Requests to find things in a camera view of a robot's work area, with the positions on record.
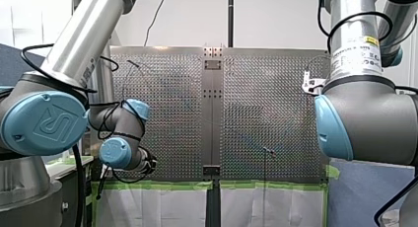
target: white paper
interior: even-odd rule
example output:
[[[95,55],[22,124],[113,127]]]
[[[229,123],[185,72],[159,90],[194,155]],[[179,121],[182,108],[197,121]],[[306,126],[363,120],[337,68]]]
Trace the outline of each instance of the white paper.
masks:
[[[205,227],[206,190],[105,189],[100,227]]]
[[[42,12],[34,6],[12,6],[13,29],[42,31]]]
[[[323,218],[323,191],[292,191],[289,219],[294,227],[320,227]]]
[[[12,7],[0,5],[0,30],[12,29]]]
[[[263,193],[263,188],[257,188],[254,191],[251,227],[263,226],[263,224],[264,227],[290,227],[288,216],[292,203],[292,191],[267,189],[265,198]]]
[[[10,29],[0,29],[0,43],[6,44],[8,46],[14,46],[13,41],[13,30]]]
[[[222,226],[322,227],[323,194],[267,189],[264,196],[263,188],[221,189]]]
[[[104,190],[102,198],[98,201],[96,225],[142,227],[141,200],[141,190]]]
[[[32,29],[13,29],[15,47],[23,48],[35,44],[42,44],[42,31]]]
[[[221,223],[228,227],[250,227],[254,189],[221,190]]]

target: pegboard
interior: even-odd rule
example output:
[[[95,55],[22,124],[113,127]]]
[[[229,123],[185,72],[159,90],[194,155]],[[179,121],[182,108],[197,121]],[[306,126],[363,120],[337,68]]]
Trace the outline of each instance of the pegboard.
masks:
[[[202,180],[208,160],[227,180],[319,183],[325,178],[314,98],[302,91],[304,69],[324,51],[224,48],[217,55],[222,66],[212,72],[208,51],[200,47],[114,47],[111,54],[120,65],[113,77],[116,98],[151,107],[141,142],[159,159],[151,179]],[[328,62],[314,60],[310,70],[323,77]],[[273,150],[275,158],[265,150]]]
[[[222,179],[319,183],[325,178],[316,140],[314,97],[304,71],[317,50],[225,49]],[[310,64],[324,78],[329,61]]]

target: metal frame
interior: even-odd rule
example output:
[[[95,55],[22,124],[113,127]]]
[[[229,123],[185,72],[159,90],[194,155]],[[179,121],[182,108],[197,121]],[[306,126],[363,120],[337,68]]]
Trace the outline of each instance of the metal frame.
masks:
[[[221,47],[136,47],[136,46],[114,46],[111,48],[111,54],[113,59],[123,56],[124,59],[130,56],[144,55],[194,55],[200,58],[201,61],[201,86],[200,86],[200,111],[201,111],[201,176],[196,176],[193,179],[173,178],[173,177],[151,177],[156,181],[217,181],[226,179],[221,176],[222,174],[222,159],[221,159],[221,140],[222,140],[222,127],[224,126],[224,82],[225,82],[225,66],[227,61],[225,58],[228,56],[274,56],[274,57],[295,57],[300,56],[310,61],[312,58],[318,55],[326,55],[322,50],[297,50],[297,49],[243,49],[243,48],[221,48]],[[327,69],[329,65],[326,62],[316,61],[313,62],[316,68],[322,66],[322,69]],[[301,68],[301,83],[303,81],[303,70]],[[327,70],[322,70],[322,73],[314,73],[315,77],[325,78]],[[322,164],[327,164],[327,159],[321,157]],[[132,173],[126,174],[125,178],[134,178]],[[250,179],[262,180],[261,176],[250,177]],[[286,181],[305,184],[317,184],[326,182],[325,168],[322,168],[322,175],[320,177],[299,177],[294,179],[275,179],[268,178],[270,181]]]

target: black cable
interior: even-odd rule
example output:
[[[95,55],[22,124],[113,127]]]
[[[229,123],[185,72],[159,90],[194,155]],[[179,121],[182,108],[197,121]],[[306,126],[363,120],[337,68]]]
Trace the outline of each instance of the black cable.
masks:
[[[55,79],[54,77],[52,77],[51,75],[49,75],[48,73],[46,73],[45,71],[43,71],[42,69],[40,69],[38,66],[36,66],[33,62],[31,62],[29,59],[28,59],[28,57],[27,57],[27,55],[26,55],[26,53],[27,53],[27,51],[29,51],[29,50],[33,50],[33,49],[40,49],[40,48],[46,48],[46,47],[52,47],[53,46],[53,43],[49,43],[49,44],[39,44],[39,45],[33,45],[33,46],[28,46],[28,47],[24,47],[23,49],[22,49],[22,52],[21,52],[21,57],[22,57],[22,59],[33,69],[33,70],[35,70],[35,71],[37,71],[37,72],[39,72],[40,74],[42,74],[43,76],[45,76],[46,78],[49,78],[49,79],[51,79],[51,80],[54,80],[54,81],[56,81],[56,82],[58,82],[59,84],[62,84],[62,85],[65,85],[65,86],[68,86],[68,87],[70,87],[70,88],[72,88],[72,89],[74,89],[74,90],[78,90],[78,91],[83,91],[83,92],[86,92],[86,93],[96,93],[97,91],[95,91],[95,90],[92,90],[92,89],[86,89],[86,88],[83,88],[83,87],[78,87],[78,86],[73,86],[73,85],[71,85],[71,84],[68,84],[68,83],[65,83],[65,82],[62,82],[62,81],[60,81],[60,80],[58,80],[58,79]]]
[[[411,31],[403,39],[401,39],[401,40],[399,40],[397,42],[394,42],[391,45],[381,46],[381,49],[385,49],[385,48],[388,48],[388,47],[392,47],[392,46],[395,46],[395,45],[398,45],[398,44],[401,44],[402,42],[404,42],[407,38],[409,38],[412,35],[412,33],[414,33],[414,31],[415,31],[415,29],[417,27],[417,23],[418,23],[418,16],[415,14],[415,17],[414,17],[414,25],[412,26]]]
[[[101,133],[103,131],[103,128],[105,128],[106,130],[109,130],[107,128],[107,126],[105,125],[105,123],[107,122],[107,120],[113,115],[113,113],[117,110],[117,108],[119,108],[120,106],[120,102],[116,102],[115,106],[111,109],[108,110],[105,114],[104,114],[104,118],[102,120],[101,125],[99,126],[99,129],[97,129],[98,131],[98,140],[106,140],[108,138],[110,138],[113,135],[113,132],[111,132],[109,135],[101,137]]]
[[[0,92],[0,100],[8,97],[10,95],[10,93],[12,93],[12,91],[13,91],[13,88],[3,90],[2,92]]]
[[[317,6],[317,24],[319,25],[320,30],[322,31],[322,33],[324,35],[326,35],[327,37],[329,37],[329,33],[325,30],[325,28],[322,25],[322,20],[321,20],[321,9],[322,9],[322,5],[323,5],[323,1],[324,0],[319,0],[319,5]]]
[[[85,177],[83,172],[83,164],[81,161],[81,155],[78,148],[78,145],[75,144],[73,146],[73,153],[74,153],[74,160],[76,161],[76,169],[77,169],[77,214],[76,214],[76,227],[82,226],[83,222],[83,210],[84,210],[84,203],[85,203]]]
[[[110,130],[105,125],[106,122],[107,122],[107,120],[113,115],[113,113],[117,110],[117,108],[119,108],[119,106],[122,108],[124,104],[128,105],[129,108],[135,113],[135,116],[138,118],[139,122],[141,123],[142,129],[143,129],[143,133],[145,133],[145,124],[144,124],[144,121],[142,120],[141,116],[138,114],[138,112],[136,112],[136,110],[134,110],[134,108],[130,105],[130,103],[128,103],[127,101],[123,100],[121,102],[116,102],[115,103],[115,106],[111,110],[108,110],[104,114],[104,118],[102,120],[102,123],[99,126],[99,128],[97,129],[97,131],[98,131],[98,140],[106,140],[106,139],[110,138],[114,134],[114,131],[113,131],[110,134],[108,134],[107,136],[101,137],[101,133],[103,131],[103,128],[105,128],[106,130]]]
[[[405,188],[403,188],[398,194],[396,194],[390,201],[388,201],[381,209],[376,212],[374,220],[378,226],[381,226],[380,219],[381,216],[395,203],[397,203],[401,198],[403,198],[407,193],[409,193],[415,186],[418,184],[418,177],[415,177]]]
[[[107,179],[107,172],[108,172],[108,168],[109,166],[107,166],[104,170],[104,174],[101,178],[101,182],[99,183],[98,186],[98,195],[96,196],[96,200],[99,200],[102,198],[102,191],[104,190],[105,187],[105,180]]]
[[[148,27],[148,30],[147,30],[147,35],[145,36],[144,46],[146,46],[146,45],[147,45],[147,42],[148,42],[148,37],[150,36],[150,30],[151,30],[151,28],[153,28],[154,23],[155,23],[155,22],[156,22],[156,20],[157,20],[158,13],[160,12],[160,9],[161,9],[161,7],[163,6],[163,3],[164,3],[164,0],[161,0],[160,5],[159,5],[159,6],[158,6],[158,8],[157,8],[156,14],[154,15],[153,22],[152,22],[152,23],[151,23],[151,25]]]
[[[136,117],[138,117],[139,122],[141,123],[142,126],[142,133],[145,134],[145,124],[144,121],[142,120],[141,116],[138,114],[138,112],[136,112],[136,110],[133,109],[133,107],[131,106],[131,104],[129,104],[127,101],[123,100],[120,102],[120,106],[122,107],[123,104],[126,104],[129,106],[129,108],[135,113]]]
[[[234,0],[228,0],[228,47],[234,47]]]
[[[395,86],[394,89],[395,90],[410,91],[410,92],[414,92],[415,94],[418,94],[418,88],[407,87],[407,86]]]
[[[138,182],[140,182],[140,181],[143,181],[145,178],[147,178],[147,176],[148,176],[148,174],[149,174],[149,172],[147,172],[147,173],[145,173],[144,174],[144,176],[142,176],[142,177],[140,177],[139,179],[137,179],[137,180],[129,180],[129,181],[127,181],[127,180],[123,180],[123,179],[121,179],[117,174],[116,174],[116,171],[114,170],[114,168],[111,168],[111,173],[113,174],[113,176],[114,176],[114,178],[115,179],[117,179],[119,182],[122,182],[122,183],[124,183],[124,184],[135,184],[135,183],[138,183]]]
[[[348,21],[350,21],[351,19],[355,18],[355,17],[360,17],[360,16],[377,16],[377,17],[381,17],[383,18],[385,21],[387,21],[388,24],[388,30],[386,32],[386,34],[379,38],[379,40],[384,40],[385,38],[387,38],[389,36],[389,34],[391,33],[391,31],[393,30],[393,21],[390,19],[389,16],[387,16],[384,13],[381,12],[376,12],[376,11],[371,11],[371,12],[361,12],[361,13],[357,13],[351,16],[348,16],[346,18],[344,18],[343,20],[341,20],[340,22],[338,22],[331,30],[331,32],[329,33],[328,36],[328,40],[327,40],[327,48],[328,51],[331,52],[331,41],[332,41],[332,37],[334,36],[334,34],[336,33],[336,31],[338,31],[338,29],[344,25],[345,23],[347,23]]]
[[[104,61],[108,61],[111,64],[114,64],[116,66],[113,69],[110,68],[110,71],[115,72],[115,71],[117,71],[117,69],[119,69],[119,64],[116,61],[114,61],[114,60],[112,60],[112,59],[110,59],[108,57],[105,57],[105,56],[101,56],[101,59],[103,59]]]

